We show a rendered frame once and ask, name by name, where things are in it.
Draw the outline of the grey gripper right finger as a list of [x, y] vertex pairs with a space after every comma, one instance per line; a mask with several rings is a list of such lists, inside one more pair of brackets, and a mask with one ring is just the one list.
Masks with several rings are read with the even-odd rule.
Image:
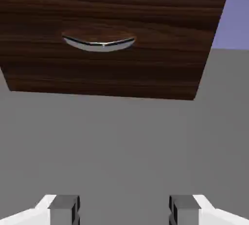
[[215, 208], [202, 194], [170, 195], [169, 225], [249, 225], [249, 219]]

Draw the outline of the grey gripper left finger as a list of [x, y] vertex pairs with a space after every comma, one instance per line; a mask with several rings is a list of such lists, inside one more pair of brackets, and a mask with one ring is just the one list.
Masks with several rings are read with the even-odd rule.
[[34, 208], [0, 219], [0, 225], [80, 225], [80, 196], [46, 194]]

